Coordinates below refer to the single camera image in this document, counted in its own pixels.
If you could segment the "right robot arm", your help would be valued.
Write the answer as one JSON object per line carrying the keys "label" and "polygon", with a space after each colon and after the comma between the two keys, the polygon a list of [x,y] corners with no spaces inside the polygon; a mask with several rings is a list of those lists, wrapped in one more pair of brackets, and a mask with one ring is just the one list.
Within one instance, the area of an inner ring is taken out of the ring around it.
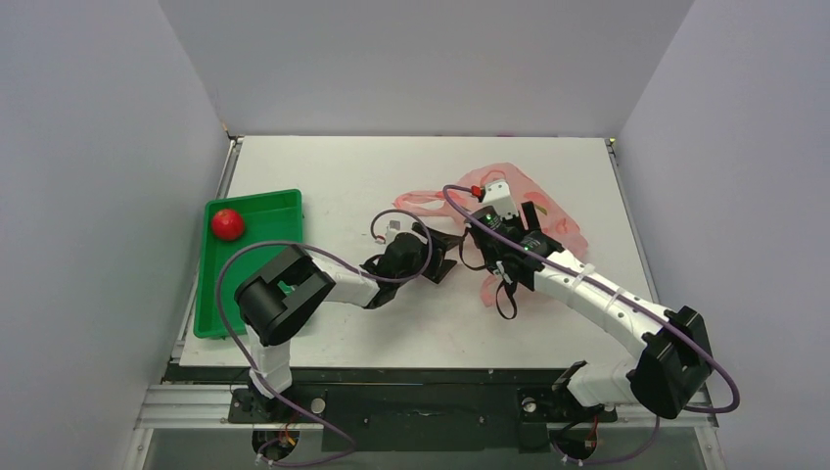
{"label": "right robot arm", "polygon": [[714,370],[703,317],[685,306],[673,311],[639,298],[581,262],[562,244],[515,212],[485,206],[466,216],[469,232],[507,294],[523,287],[555,299],[609,334],[626,350],[611,365],[579,361],[552,392],[566,418],[588,407],[640,404],[673,419],[691,410],[693,396]]}

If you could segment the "pink plastic bag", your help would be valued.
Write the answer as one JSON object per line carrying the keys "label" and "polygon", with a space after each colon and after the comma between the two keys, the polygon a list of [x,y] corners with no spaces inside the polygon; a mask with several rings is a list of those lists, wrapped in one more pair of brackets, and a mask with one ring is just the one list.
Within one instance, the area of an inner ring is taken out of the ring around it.
{"label": "pink plastic bag", "polygon": [[[516,222],[521,230],[526,228],[521,204],[530,202],[533,204],[541,232],[559,242],[577,258],[584,258],[588,242],[581,234],[577,222],[538,183],[514,164],[488,164],[473,169],[461,176],[457,184],[465,188],[476,186],[484,189],[486,185],[499,180],[505,181],[509,187],[518,211],[511,220]],[[484,234],[479,226],[453,209],[440,189],[405,192],[398,195],[392,204],[397,209],[412,212],[420,217],[449,217],[457,227],[471,229],[476,242],[495,241],[493,236]]]}

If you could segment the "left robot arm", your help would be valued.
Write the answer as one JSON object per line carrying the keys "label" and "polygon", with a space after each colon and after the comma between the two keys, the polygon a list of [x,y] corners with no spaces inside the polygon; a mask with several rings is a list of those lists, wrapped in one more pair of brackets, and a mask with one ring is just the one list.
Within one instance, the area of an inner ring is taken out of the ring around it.
{"label": "left robot arm", "polygon": [[463,241],[415,222],[410,232],[396,233],[382,253],[356,269],[314,258],[309,248],[283,249],[234,293],[253,339],[249,389],[255,393],[254,409],[269,421],[291,411],[290,342],[322,304],[376,309],[416,275],[438,284],[457,264],[447,253]]}

